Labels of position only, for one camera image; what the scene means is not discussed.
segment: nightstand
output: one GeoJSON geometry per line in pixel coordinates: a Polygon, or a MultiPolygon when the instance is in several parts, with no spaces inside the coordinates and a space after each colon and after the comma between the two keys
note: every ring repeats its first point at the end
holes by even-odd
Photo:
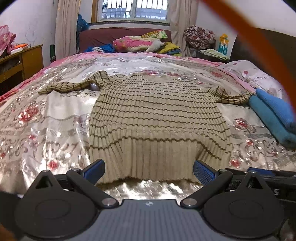
{"type": "Polygon", "coordinates": [[[43,69],[42,45],[0,59],[0,95],[43,69]]]}

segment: window sill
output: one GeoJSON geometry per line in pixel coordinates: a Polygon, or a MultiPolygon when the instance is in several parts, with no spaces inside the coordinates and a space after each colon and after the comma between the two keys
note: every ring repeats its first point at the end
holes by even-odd
{"type": "Polygon", "coordinates": [[[103,20],[95,23],[89,23],[89,25],[115,24],[115,23],[141,23],[141,24],[170,26],[170,24],[166,22],[145,21],[145,20],[103,20]]]}

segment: screw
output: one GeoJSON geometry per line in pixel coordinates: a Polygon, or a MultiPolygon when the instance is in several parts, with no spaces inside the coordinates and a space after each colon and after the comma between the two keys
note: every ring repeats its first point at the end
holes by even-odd
{"type": "Polygon", "coordinates": [[[105,206],[113,206],[116,203],[116,200],[114,198],[105,198],[102,200],[102,204],[105,206]]]}
{"type": "Polygon", "coordinates": [[[146,202],[146,203],[145,203],[145,205],[146,205],[146,206],[148,206],[148,207],[150,207],[150,206],[152,206],[152,205],[153,205],[153,202],[151,202],[151,201],[148,201],[148,202],[146,202]]]}
{"type": "Polygon", "coordinates": [[[196,205],[197,201],[193,198],[186,198],[183,200],[183,204],[190,207],[196,205]]]}

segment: floral bedspread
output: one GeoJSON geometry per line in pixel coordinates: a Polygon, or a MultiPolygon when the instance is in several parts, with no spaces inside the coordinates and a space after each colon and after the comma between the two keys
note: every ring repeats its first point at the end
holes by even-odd
{"type": "MultiPolygon", "coordinates": [[[[195,81],[201,88],[222,86],[228,94],[245,92],[232,73],[197,58],[154,53],[83,53],[54,62],[28,81],[0,108],[0,188],[26,192],[38,173],[50,169],[63,174],[83,169],[89,160],[89,116],[100,92],[95,88],[60,94],[39,95],[45,84],[81,82],[90,74],[106,70],[110,75],[142,73],[169,75],[195,81]]],[[[234,149],[230,167],[249,166],[296,171],[296,153],[278,145],[268,129],[248,106],[218,104],[231,128],[234,149]]],[[[134,181],[102,187],[122,198],[172,198],[189,195],[200,188],[187,181],[159,183],[134,181]]]]}

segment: window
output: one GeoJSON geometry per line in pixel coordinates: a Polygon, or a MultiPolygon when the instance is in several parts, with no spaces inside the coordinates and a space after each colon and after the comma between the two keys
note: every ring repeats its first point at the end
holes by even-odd
{"type": "Polygon", "coordinates": [[[98,21],[145,20],[168,22],[168,0],[100,0],[98,21]]]}

